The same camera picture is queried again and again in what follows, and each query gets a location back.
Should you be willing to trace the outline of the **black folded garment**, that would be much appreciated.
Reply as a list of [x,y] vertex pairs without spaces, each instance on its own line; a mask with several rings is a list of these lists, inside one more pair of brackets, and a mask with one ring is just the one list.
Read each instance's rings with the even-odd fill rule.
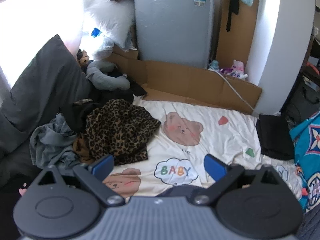
[[259,114],[256,130],[263,155],[284,161],[294,159],[293,141],[283,116]]

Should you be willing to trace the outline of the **blue patterned storage bag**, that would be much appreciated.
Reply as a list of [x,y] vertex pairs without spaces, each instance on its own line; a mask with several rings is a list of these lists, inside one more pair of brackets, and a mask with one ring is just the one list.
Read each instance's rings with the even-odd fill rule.
[[319,114],[306,119],[290,130],[294,142],[294,162],[302,180],[303,210],[309,212],[319,205]]

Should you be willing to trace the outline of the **pink detergent bottle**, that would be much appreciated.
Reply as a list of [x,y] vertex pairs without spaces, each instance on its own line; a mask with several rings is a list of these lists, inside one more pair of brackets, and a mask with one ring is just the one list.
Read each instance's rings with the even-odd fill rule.
[[244,63],[241,61],[233,60],[233,65],[229,68],[227,75],[246,80],[248,74],[245,73]]

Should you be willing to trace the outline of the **white bear print bedsheet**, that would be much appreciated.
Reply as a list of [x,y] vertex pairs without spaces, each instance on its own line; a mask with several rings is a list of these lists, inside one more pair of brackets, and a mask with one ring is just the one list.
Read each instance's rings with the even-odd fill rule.
[[138,100],[136,105],[161,125],[147,144],[146,161],[117,166],[104,179],[124,198],[155,196],[181,185],[209,187],[214,180],[204,169],[208,154],[249,170],[271,165],[293,194],[302,196],[302,180],[293,161],[262,155],[255,117],[180,102]]

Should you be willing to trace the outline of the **dark grey pillow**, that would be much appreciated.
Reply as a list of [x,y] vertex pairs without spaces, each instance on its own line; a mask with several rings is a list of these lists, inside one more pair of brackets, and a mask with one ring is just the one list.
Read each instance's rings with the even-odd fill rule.
[[59,108],[88,97],[89,81],[59,35],[25,68],[1,105],[1,155],[24,143]]

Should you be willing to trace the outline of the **grey crumpled garment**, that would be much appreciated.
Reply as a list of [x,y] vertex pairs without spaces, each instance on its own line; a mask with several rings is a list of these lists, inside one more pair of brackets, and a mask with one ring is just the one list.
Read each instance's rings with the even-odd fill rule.
[[39,126],[30,137],[29,149],[32,164],[38,168],[55,165],[67,170],[80,164],[73,151],[76,133],[70,129],[65,117],[59,113],[50,123]]

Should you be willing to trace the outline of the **brown cardboard sheet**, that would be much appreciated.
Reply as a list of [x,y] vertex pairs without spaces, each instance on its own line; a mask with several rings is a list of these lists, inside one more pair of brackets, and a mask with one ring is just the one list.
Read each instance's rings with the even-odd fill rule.
[[134,52],[112,53],[107,61],[141,85],[145,100],[183,102],[251,114],[262,89],[210,70],[157,61],[141,61]]

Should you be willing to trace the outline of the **grey neck pillow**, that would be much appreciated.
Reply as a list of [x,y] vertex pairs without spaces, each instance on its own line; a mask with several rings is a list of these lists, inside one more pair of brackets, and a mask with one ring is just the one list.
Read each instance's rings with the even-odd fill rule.
[[128,90],[130,82],[126,74],[120,74],[118,77],[110,76],[110,72],[116,70],[117,66],[108,61],[93,61],[87,66],[86,78],[93,83],[99,90]]

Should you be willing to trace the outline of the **grey washing machine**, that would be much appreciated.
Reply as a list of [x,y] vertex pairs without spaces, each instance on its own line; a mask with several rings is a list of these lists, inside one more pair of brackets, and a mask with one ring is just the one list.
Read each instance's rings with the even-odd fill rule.
[[135,0],[140,58],[207,68],[213,18],[214,0]]

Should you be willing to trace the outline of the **leopard print garment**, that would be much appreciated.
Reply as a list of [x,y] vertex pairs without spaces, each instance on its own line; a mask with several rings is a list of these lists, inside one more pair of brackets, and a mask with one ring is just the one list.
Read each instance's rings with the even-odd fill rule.
[[161,122],[141,106],[110,100],[91,111],[73,142],[80,162],[92,164],[110,154],[116,166],[148,160],[147,143]]

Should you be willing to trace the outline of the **light blue bottle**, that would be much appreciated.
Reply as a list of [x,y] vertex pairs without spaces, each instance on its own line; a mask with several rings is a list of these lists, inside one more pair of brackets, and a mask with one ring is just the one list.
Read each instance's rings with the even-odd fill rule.
[[219,72],[220,71],[219,62],[216,60],[211,61],[208,65],[208,69],[211,71]]

